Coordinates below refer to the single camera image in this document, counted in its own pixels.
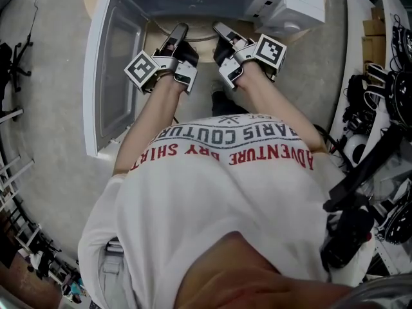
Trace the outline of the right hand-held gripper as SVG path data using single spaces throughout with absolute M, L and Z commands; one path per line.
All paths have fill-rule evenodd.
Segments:
M 244 72 L 243 65 L 250 61 L 256 62 L 271 82 L 275 81 L 286 57 L 284 44 L 264 34 L 257 42 L 246 39 L 219 21 L 213 23 L 212 28 L 218 34 L 213 59 L 230 88 L 235 88 L 236 80 Z

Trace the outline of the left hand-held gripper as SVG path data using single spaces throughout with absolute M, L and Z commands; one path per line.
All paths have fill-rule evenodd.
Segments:
M 190 94 L 197 76 L 199 55 L 185 41 L 188 32 L 186 23 L 177 24 L 162 46 L 152 55 L 141 51 L 124 69 L 129 80 L 143 93 L 150 93 L 164 76 L 172 75 Z

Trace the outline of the clear glass microwave plate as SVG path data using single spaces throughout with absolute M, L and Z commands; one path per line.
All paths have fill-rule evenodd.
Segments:
M 218 34 L 212 28 L 214 22 L 215 19 L 210 17 L 157 17 L 150 20 L 150 23 L 166 37 L 171 35 L 178 24 L 185 23 L 188 26 L 185 37 L 187 42 L 204 42 L 218 38 Z

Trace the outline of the person's right forearm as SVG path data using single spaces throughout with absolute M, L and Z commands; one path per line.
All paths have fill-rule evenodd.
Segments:
M 270 115 L 290 126 L 312 153 L 326 153 L 326 145 L 314 125 L 267 78 L 256 62 L 242 65 L 236 85 L 250 99 L 258 113 Z

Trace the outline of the person's left forearm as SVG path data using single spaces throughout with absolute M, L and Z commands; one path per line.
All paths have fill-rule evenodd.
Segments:
M 151 140 L 169 127 L 180 95 L 186 86 L 175 81 L 172 75 L 162 77 L 154 86 L 145 106 L 120 145 L 113 174 L 125 174 L 132 168 Z

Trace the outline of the person's dark shoe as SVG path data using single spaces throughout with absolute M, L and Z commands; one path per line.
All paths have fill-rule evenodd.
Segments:
M 225 93 L 225 84 L 214 80 L 211 85 L 212 116 L 247 114 L 248 111 L 228 98 Z

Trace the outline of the white microwave door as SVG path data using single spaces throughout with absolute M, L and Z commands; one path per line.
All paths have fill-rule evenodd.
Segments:
M 147 19 L 132 0 L 98 0 L 83 74 L 86 153 L 96 157 L 135 119 L 136 91 L 124 69 L 144 47 Z

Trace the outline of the white curved shelf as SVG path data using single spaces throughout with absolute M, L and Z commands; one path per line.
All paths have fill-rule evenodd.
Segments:
M 360 74 L 363 71 L 362 56 L 362 38 L 364 37 L 363 22 L 372 18 L 371 9 L 374 4 L 370 0 L 346 0 L 347 2 L 347 47 L 346 62 L 342 78 L 341 93 L 335 116 L 330 129 L 330 135 L 334 139 L 340 139 L 344 134 L 346 123 L 342 117 L 345 109 L 348 107 L 348 101 L 345 96 L 345 89 L 348 86 L 349 79 L 354 74 Z M 401 24 L 409 27 L 407 13 L 400 0 L 382 0 L 385 17 L 393 15 L 400 17 Z M 412 243 L 405 245 L 392 245 L 386 241 L 375 242 L 375 253 L 380 256 L 390 274 L 399 274 L 412 272 Z

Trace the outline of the cardboard box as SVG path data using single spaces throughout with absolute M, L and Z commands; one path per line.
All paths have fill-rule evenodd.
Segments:
M 363 21 L 365 36 L 385 36 L 386 25 L 381 19 L 371 19 Z
M 362 38 L 362 57 L 364 63 L 386 65 L 386 37 L 365 36 Z

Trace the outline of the white printed t-shirt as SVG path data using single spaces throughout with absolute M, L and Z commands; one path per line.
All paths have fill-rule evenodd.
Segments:
M 159 132 L 126 174 L 112 177 L 79 242 L 80 274 L 105 309 L 98 270 L 118 238 L 142 309 L 172 309 L 190 266 L 231 232 L 284 276 L 355 286 L 375 251 L 364 244 L 331 272 L 321 263 L 329 190 L 342 180 L 326 154 L 268 115 L 227 115 Z

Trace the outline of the white round device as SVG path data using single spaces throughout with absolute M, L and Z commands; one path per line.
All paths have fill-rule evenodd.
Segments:
M 344 146 L 344 154 L 347 156 L 352 166 L 357 166 L 361 160 L 366 147 L 368 137 L 365 135 L 352 135 Z

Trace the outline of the black office chair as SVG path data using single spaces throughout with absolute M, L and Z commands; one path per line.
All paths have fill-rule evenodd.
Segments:
M 21 42 L 14 46 L 14 50 L 7 43 L 0 44 L 0 89 L 5 90 L 6 85 L 12 82 L 14 91 L 16 93 L 21 91 L 21 87 L 18 85 L 19 74 L 25 77 L 32 75 L 31 71 L 24 71 L 20 67 L 20 61 L 27 49 L 32 47 L 33 42 L 28 36 L 24 46 Z

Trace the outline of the black worn screen unit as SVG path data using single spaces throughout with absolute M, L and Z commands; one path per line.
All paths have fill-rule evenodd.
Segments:
M 366 157 L 330 190 L 330 199 L 323 205 L 323 209 L 326 212 L 337 212 L 367 205 L 367 197 L 358 194 L 357 189 L 386 163 L 404 138 L 409 138 L 409 131 L 396 124 L 390 125 Z

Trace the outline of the grey trousers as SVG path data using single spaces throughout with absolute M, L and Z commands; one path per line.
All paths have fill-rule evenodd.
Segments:
M 118 238 L 112 238 L 103 248 L 98 276 L 105 309 L 140 309 Z

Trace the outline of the white frame table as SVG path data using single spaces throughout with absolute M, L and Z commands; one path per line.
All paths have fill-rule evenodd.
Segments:
M 30 160 L 14 174 L 9 172 L 10 168 L 18 163 L 21 156 L 16 156 L 10 163 L 5 164 L 3 157 L 0 155 L 0 212 L 16 197 L 18 190 L 14 189 L 13 184 L 35 163 Z

